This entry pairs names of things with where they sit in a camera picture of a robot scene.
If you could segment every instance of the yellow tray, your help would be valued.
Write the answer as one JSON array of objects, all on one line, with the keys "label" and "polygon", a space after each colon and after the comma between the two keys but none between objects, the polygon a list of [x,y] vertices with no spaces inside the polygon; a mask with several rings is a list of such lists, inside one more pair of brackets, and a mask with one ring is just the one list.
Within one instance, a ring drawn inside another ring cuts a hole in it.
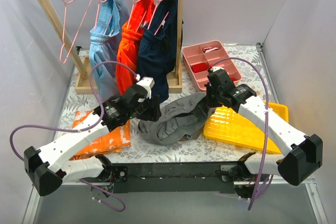
[{"label": "yellow tray", "polygon": [[[287,123],[289,122],[287,106],[270,102],[269,107]],[[224,106],[217,108],[216,112],[206,121],[203,134],[208,139],[258,151],[262,151],[264,147],[264,133],[250,120]],[[267,142],[267,152],[281,154],[270,138]]]}]

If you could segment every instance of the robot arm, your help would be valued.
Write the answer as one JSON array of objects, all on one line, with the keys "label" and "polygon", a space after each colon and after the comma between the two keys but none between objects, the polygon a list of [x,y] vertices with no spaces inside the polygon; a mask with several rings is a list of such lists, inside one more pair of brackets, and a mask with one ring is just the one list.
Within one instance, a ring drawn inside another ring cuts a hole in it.
[{"label": "robot arm", "polygon": [[49,195],[63,182],[85,177],[98,177],[101,181],[105,181],[111,177],[113,169],[103,155],[75,161],[69,159],[98,137],[106,135],[118,126],[125,125],[131,118],[157,121],[161,111],[159,97],[154,96],[151,99],[153,85],[153,78],[145,77],[129,87],[124,95],[111,97],[105,101],[102,121],[94,128],[80,131],[99,120],[100,107],[95,108],[81,124],[74,128],[78,133],[67,133],[37,150],[32,146],[26,149],[24,151],[25,171],[39,194]]},{"label": "robot arm", "polygon": [[[265,130],[265,104],[247,85],[235,87],[227,72],[219,67],[211,69],[206,85],[207,104],[214,108],[226,106]],[[264,174],[283,177],[292,185],[299,185],[322,165],[322,140],[317,135],[307,136],[298,131],[272,110],[269,113],[268,136],[282,154],[266,155]],[[244,155],[231,172],[247,178],[259,172],[261,154]]]}]

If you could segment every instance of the pink tray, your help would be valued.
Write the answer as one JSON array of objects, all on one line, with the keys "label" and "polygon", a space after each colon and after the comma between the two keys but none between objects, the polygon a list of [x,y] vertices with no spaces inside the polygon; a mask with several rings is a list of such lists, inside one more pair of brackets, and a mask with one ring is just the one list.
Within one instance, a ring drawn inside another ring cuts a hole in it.
[{"label": "pink tray", "polygon": [[[203,53],[202,48],[207,47],[218,47],[219,49],[216,51]],[[195,64],[199,64],[202,62],[206,63],[209,67],[219,60],[229,57],[229,54],[219,40],[212,40],[209,42],[185,47],[182,49],[182,53],[185,68],[187,69],[191,81],[193,82],[197,92],[206,91],[204,85],[208,83],[208,72],[202,71],[199,73],[194,73],[191,70],[191,67]],[[235,85],[237,85],[238,82],[241,80],[241,74],[238,71],[236,65],[232,62],[232,60],[225,60],[217,64],[216,66],[224,68],[229,74],[230,78],[236,79],[237,81],[234,81]]]}]

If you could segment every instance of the orange cloth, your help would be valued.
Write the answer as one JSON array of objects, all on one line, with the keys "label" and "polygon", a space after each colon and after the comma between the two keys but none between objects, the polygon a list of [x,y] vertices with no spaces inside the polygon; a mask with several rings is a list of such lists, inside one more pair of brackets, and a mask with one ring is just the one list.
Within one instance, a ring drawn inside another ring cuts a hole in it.
[{"label": "orange cloth", "polygon": [[[128,22],[122,26],[122,38],[119,44],[117,61],[125,64],[134,72],[137,70],[139,44],[144,29],[139,25],[144,22],[149,23],[155,9],[154,0],[140,0],[133,9]],[[135,83],[134,76],[123,66],[116,65],[115,75],[120,94],[124,94],[126,89]]]},{"label": "orange cloth", "polygon": [[[76,127],[92,111],[81,113],[76,111],[75,121],[72,127]],[[94,140],[90,145],[85,146],[76,153],[70,160],[85,159],[97,154],[110,154],[111,152],[120,153],[124,147],[131,146],[130,121],[123,126],[116,128],[114,131]]]}]

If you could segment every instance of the white wall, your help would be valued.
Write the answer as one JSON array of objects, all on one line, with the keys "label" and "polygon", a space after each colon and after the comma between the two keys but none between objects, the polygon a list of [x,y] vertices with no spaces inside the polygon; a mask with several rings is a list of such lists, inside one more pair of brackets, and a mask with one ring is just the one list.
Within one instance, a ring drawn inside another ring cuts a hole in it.
[{"label": "white wall", "polygon": [[[9,134],[27,123],[56,125],[73,64],[58,62],[61,44],[36,0],[0,0],[0,25],[0,223],[21,223],[32,183],[9,146]],[[23,155],[52,136],[22,130],[15,145]]]},{"label": "white wall", "polygon": [[329,223],[336,223],[335,42],[335,0],[286,0],[264,44],[291,123],[323,139],[323,165],[315,175]]},{"label": "white wall", "polygon": [[[64,5],[51,0],[60,17]],[[255,44],[263,42],[285,0],[184,0],[183,44],[191,45],[218,39],[226,43]],[[125,0],[131,9],[132,1]],[[68,30],[73,38],[89,0],[78,0],[69,6]],[[96,17],[97,2],[92,4],[76,45],[88,47],[89,33]]]}]

